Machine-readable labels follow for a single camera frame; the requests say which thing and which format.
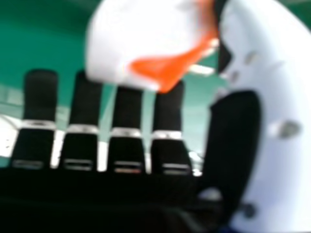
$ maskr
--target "orange stripe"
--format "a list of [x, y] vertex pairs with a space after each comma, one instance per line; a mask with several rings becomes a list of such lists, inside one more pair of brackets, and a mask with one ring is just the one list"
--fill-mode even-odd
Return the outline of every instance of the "orange stripe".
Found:
[[206, 35], [198, 45], [181, 55], [157, 58], [142, 58], [131, 63], [130, 68], [136, 74], [145, 76], [157, 82], [160, 92], [170, 91], [189, 67], [202, 58], [203, 53], [211, 47], [212, 39], [217, 37], [216, 20], [213, 12], [214, 0], [196, 0], [201, 9], [201, 17], [204, 29], [208, 29]]

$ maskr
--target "orange marking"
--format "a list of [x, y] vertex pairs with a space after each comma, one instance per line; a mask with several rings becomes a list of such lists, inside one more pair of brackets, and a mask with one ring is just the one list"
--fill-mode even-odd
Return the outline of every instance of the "orange marking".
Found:
[[202, 29], [206, 32], [195, 48], [177, 56], [138, 59], [130, 65], [131, 70], [136, 74], [157, 82], [161, 93], [170, 91], [189, 67], [198, 62], [203, 53], [211, 47], [212, 39], [217, 38], [216, 19], [213, 11], [214, 0], [196, 1], [201, 9]]

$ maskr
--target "green ceiling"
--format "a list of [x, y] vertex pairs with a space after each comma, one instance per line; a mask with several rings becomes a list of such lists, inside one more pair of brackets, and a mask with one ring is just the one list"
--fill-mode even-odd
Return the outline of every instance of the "green ceiling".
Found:
[[[311, 27], [311, 0], [284, 0], [289, 9]], [[74, 75], [83, 67], [87, 21], [98, 0], [2, 0], [0, 1], [0, 114], [21, 117], [23, 74], [32, 68], [56, 70], [60, 76], [58, 128], [65, 129]], [[216, 65], [211, 56], [200, 62]], [[208, 103], [224, 82], [216, 76], [186, 75], [184, 132], [188, 147], [202, 151], [208, 122]], [[113, 109], [114, 87], [103, 95], [102, 140]], [[143, 133], [148, 138], [154, 95], [146, 93]]]

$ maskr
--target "white and orange object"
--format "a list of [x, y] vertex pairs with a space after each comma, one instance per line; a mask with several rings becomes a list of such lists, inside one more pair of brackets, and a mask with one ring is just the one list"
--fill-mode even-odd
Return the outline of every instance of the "white and orange object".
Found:
[[103, 0], [87, 30], [91, 80], [167, 92], [217, 37], [213, 0]]

